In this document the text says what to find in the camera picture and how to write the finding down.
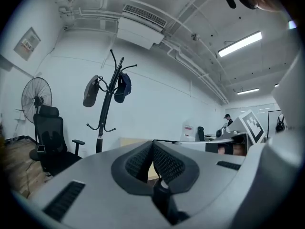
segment framed sign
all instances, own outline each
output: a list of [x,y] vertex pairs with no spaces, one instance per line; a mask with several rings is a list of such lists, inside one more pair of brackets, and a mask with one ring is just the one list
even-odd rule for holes
[[17,43],[14,51],[24,60],[28,60],[34,52],[37,45],[40,43],[40,38],[31,27]]

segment black coat rack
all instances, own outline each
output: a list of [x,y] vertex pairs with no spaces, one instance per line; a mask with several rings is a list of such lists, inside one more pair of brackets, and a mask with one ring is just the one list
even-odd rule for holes
[[[116,90],[115,86],[116,86],[116,83],[117,83],[118,78],[120,76],[120,73],[127,68],[137,66],[137,64],[136,64],[136,65],[128,66],[128,67],[125,67],[125,68],[122,69],[122,63],[124,61],[124,57],[121,58],[120,63],[117,66],[116,59],[114,57],[112,49],[110,49],[110,52],[111,52],[111,54],[113,56],[113,59],[114,59],[115,69],[114,69],[114,73],[112,75],[112,78],[110,80],[109,85],[107,85],[107,83],[103,80],[103,77],[101,77],[101,76],[99,76],[98,79],[95,81],[95,84],[98,85],[99,89],[102,90],[103,92],[106,92],[104,103],[103,103],[102,110],[101,110],[99,125],[98,125],[97,128],[93,128],[91,125],[87,124],[87,126],[90,127],[92,130],[99,129],[99,134],[98,134],[97,139],[96,139],[96,153],[100,153],[102,151],[103,131],[112,132],[112,131],[116,130],[114,128],[112,130],[107,131],[106,130],[106,120],[107,120],[107,115],[108,115],[108,110],[109,110],[110,102],[111,102],[111,99],[112,99],[112,95],[116,95],[114,93],[114,91]],[[101,88],[100,81],[105,83],[106,90]]]

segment fan stand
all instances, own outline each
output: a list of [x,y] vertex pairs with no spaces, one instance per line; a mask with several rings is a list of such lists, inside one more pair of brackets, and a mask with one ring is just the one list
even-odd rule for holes
[[[34,103],[35,108],[36,108],[36,113],[38,114],[38,108],[44,103],[44,100],[43,100],[42,97],[36,96],[36,97],[33,98],[33,103]],[[36,147],[30,151],[29,156],[32,160],[40,161],[39,156],[38,156],[37,151],[36,151],[37,146],[38,146],[37,144],[38,144],[37,143],[37,130],[35,128],[35,145],[36,145]]]

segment ceiling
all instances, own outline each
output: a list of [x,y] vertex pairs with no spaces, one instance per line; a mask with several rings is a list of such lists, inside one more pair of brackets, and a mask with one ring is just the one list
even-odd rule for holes
[[[296,30],[288,30],[289,16],[284,12],[250,10],[235,0],[231,9],[225,0],[138,0],[155,6],[170,16],[130,0],[57,0],[67,10],[99,10],[122,13],[126,3],[141,7],[167,20],[163,33],[166,38],[181,46],[184,54],[209,74],[229,101],[270,94],[300,48]],[[90,28],[116,32],[115,19],[84,19],[79,15],[63,16],[70,29]],[[191,32],[200,35],[193,41]],[[256,31],[262,39],[225,57],[218,51]],[[236,92],[260,88],[252,94]]]

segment hat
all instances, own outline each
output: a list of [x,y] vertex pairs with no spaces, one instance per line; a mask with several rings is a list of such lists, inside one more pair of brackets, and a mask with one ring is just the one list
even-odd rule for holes
[[84,100],[82,102],[82,105],[85,107],[92,107],[95,104],[96,95],[99,91],[99,84],[97,81],[98,78],[98,75],[93,76],[86,86]]
[[120,73],[118,89],[115,92],[114,99],[118,103],[123,103],[125,97],[132,91],[132,82],[128,74]]

